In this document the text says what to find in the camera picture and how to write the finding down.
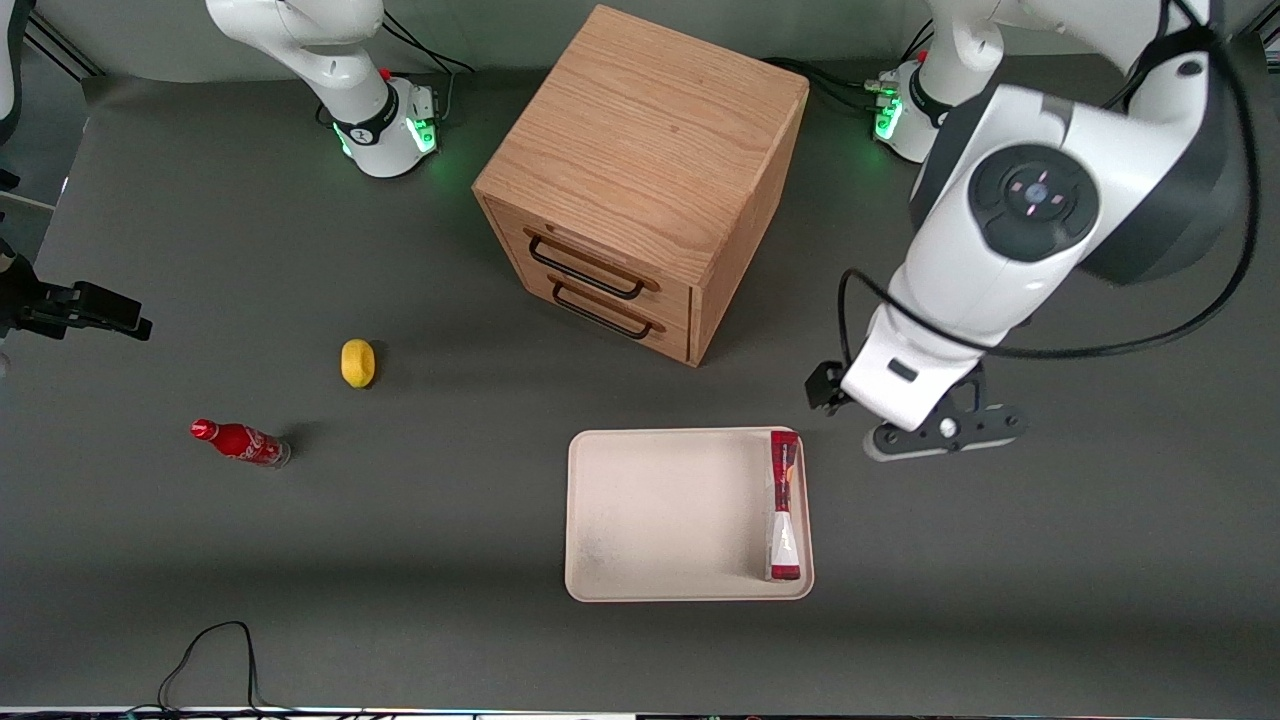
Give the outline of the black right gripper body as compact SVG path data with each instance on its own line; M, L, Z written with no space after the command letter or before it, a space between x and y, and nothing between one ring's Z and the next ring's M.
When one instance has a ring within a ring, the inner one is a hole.
M20 318L40 291L41 283L31 261L1 240L1 337L13 331L45 334L38 325L28 325Z

